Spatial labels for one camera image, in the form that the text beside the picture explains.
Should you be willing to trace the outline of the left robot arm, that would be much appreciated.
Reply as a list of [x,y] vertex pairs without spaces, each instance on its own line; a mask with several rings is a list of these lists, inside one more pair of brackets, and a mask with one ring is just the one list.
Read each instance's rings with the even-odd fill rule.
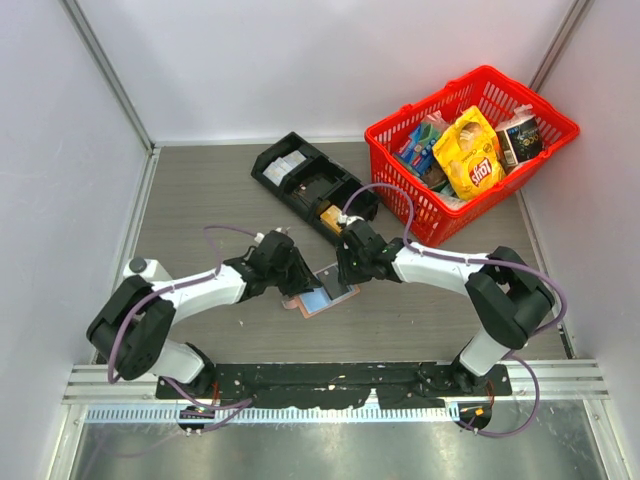
[[202,398],[216,381],[216,366],[194,345],[170,340],[175,323],[258,297],[270,287],[294,297],[320,285],[292,238],[272,230],[258,235],[244,255],[204,273],[160,281],[141,273],[125,278],[86,337],[106,359],[109,383],[150,373],[182,394]]

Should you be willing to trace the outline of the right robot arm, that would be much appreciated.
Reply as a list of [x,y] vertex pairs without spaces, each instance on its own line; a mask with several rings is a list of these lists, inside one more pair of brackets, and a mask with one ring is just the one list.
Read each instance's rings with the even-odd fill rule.
[[451,365],[453,386],[462,394],[483,388],[494,365],[522,349],[555,304],[536,272],[510,248],[463,256],[404,238],[386,241],[360,217],[340,225],[336,256],[342,283],[424,284],[471,301],[481,327]]

